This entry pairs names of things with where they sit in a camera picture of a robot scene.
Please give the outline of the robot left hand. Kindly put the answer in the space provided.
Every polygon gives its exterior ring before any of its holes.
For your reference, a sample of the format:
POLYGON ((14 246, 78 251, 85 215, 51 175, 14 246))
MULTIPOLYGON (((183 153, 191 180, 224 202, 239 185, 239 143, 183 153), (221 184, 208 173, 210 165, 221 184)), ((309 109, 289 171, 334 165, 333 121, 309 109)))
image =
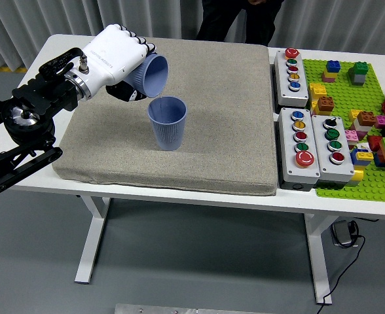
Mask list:
POLYGON ((75 76, 82 98, 89 100, 102 87, 123 101, 155 97, 166 80, 160 79, 160 56, 156 46, 118 24, 107 26, 87 46, 75 76))

